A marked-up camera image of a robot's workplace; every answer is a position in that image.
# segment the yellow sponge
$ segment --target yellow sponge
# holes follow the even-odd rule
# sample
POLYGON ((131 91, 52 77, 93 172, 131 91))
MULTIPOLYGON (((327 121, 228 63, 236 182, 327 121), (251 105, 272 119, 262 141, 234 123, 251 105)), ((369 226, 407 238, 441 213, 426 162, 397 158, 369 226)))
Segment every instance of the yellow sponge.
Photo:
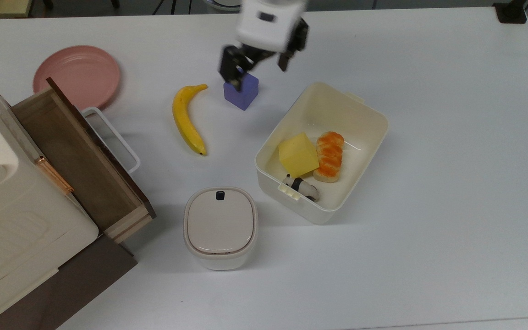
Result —
POLYGON ((278 145, 280 163, 292 177, 300 177, 319 167, 315 146, 302 132, 278 145))

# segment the banana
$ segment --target banana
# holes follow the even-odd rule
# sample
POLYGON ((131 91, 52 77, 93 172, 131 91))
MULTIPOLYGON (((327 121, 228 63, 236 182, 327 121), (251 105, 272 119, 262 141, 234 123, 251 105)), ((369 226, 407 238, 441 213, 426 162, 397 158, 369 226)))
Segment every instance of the banana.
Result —
POLYGON ((172 115, 178 131, 191 149, 201 156, 207 156, 203 139, 195 129, 188 114, 188 105, 193 97, 201 90, 207 89, 206 84, 185 86, 181 88, 172 101, 172 115))

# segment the floor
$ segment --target floor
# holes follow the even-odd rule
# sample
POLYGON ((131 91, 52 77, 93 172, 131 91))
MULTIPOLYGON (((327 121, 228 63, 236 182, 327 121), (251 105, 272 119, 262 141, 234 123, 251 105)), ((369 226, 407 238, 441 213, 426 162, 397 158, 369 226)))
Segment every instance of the floor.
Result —
MULTIPOLYGON (((188 15, 218 13, 203 0, 120 0, 113 8, 110 0, 52 0, 52 10, 42 0, 33 0, 30 17, 94 17, 119 15, 188 15)), ((491 6, 494 0, 309 0, 308 10, 355 10, 395 8, 435 8, 491 6)))

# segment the blue block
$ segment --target blue block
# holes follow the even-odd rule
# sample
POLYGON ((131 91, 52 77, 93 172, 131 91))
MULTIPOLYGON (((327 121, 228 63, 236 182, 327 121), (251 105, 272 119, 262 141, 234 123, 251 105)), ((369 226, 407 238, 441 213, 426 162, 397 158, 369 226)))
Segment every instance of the blue block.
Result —
POLYGON ((241 110, 246 110, 258 95, 258 78, 246 73, 242 81, 242 91, 238 92, 232 84, 224 83, 224 97, 241 110))

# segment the toy panda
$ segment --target toy panda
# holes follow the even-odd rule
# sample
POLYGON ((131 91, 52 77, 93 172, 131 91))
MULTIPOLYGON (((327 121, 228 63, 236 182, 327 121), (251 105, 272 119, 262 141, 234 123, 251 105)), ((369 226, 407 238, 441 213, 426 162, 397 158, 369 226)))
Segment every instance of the toy panda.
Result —
POLYGON ((317 191, 317 188, 308 184, 300 177, 291 178, 291 175, 286 175, 282 182, 312 201, 317 201, 319 199, 319 191, 317 191))

